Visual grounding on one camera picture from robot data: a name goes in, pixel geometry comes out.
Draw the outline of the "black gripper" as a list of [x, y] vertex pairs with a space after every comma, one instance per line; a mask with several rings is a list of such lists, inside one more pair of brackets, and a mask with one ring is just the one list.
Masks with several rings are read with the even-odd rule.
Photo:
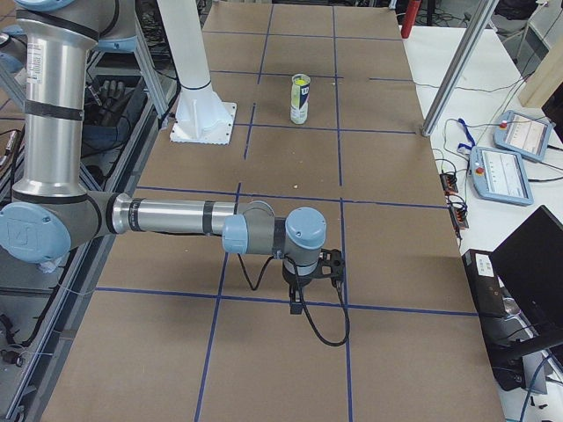
[[344, 258], [337, 249], [322, 249], [316, 263], [309, 266], [294, 266], [291, 258], [283, 260], [283, 279], [289, 284], [289, 312], [303, 314], [303, 290], [313, 280], [330, 279], [334, 288], [344, 283]]

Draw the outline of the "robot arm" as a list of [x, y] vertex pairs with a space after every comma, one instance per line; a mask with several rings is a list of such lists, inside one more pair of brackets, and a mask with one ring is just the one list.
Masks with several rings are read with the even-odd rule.
[[344, 283], [339, 251], [324, 246], [325, 217], [300, 207], [278, 217], [265, 202], [133, 199], [79, 183], [87, 55], [100, 42], [136, 44], [131, 1], [21, 1], [27, 38], [26, 152], [23, 177], [1, 212], [1, 245], [14, 258], [43, 263], [92, 239], [127, 231], [217, 236], [230, 254], [282, 262], [290, 310], [306, 313], [312, 280]]

